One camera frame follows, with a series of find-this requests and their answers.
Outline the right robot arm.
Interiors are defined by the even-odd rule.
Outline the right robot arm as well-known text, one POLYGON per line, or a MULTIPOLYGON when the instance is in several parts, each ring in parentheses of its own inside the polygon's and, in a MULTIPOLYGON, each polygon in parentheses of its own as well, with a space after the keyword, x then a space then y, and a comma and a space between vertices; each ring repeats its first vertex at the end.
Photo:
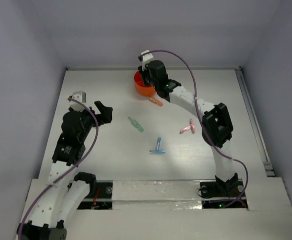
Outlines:
POLYGON ((146 60, 138 67, 143 83, 152 86, 157 95, 180 106, 201 121, 202 137, 211 146, 216 165, 216 191, 221 196, 229 195, 238 182, 231 158, 233 125, 225 104, 213 104, 196 98, 179 82, 168 77, 160 60, 146 60))

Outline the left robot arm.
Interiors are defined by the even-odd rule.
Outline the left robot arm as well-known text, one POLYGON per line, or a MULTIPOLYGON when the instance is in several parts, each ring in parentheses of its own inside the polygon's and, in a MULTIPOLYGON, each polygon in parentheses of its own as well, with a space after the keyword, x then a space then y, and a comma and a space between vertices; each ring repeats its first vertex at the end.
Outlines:
POLYGON ((101 125, 111 123, 113 108, 95 101, 100 112, 96 114, 83 100, 68 100, 46 187, 21 220, 16 231, 19 240, 66 239, 66 227, 82 200, 98 194, 96 176, 78 172, 77 167, 92 151, 84 144, 91 129, 97 136, 101 125))

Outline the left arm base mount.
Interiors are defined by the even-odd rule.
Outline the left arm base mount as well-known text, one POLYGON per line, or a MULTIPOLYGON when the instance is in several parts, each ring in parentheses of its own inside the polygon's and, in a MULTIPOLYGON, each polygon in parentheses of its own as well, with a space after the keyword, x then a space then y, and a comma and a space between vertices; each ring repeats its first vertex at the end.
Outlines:
POLYGON ((88 196, 79 204, 78 210, 111 210, 113 181, 98 181, 95 193, 88 196))

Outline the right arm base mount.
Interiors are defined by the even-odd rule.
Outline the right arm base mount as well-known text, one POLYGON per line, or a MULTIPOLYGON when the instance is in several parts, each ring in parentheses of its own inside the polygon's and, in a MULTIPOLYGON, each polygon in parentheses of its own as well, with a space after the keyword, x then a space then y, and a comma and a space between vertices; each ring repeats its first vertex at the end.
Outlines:
POLYGON ((231 205, 227 206, 232 200, 239 196, 244 188, 243 182, 240 180, 234 185, 234 188, 229 191, 221 191, 218 189, 215 181, 202 181, 197 191, 198 196, 202 198, 203 209, 247 209, 248 203, 245 193, 231 205))

